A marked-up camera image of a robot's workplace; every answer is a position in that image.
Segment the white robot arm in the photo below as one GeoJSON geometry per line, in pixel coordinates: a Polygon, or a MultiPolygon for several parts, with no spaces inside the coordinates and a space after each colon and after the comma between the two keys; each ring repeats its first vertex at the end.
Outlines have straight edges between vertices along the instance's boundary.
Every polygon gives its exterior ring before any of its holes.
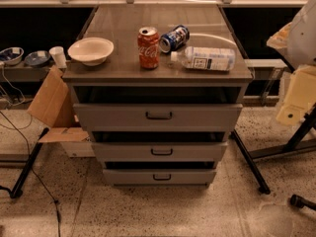
{"type": "Polygon", "coordinates": [[[267,46],[294,69],[276,120],[296,125],[316,103],[316,0],[308,0],[290,23],[268,39],[267,46]]]}

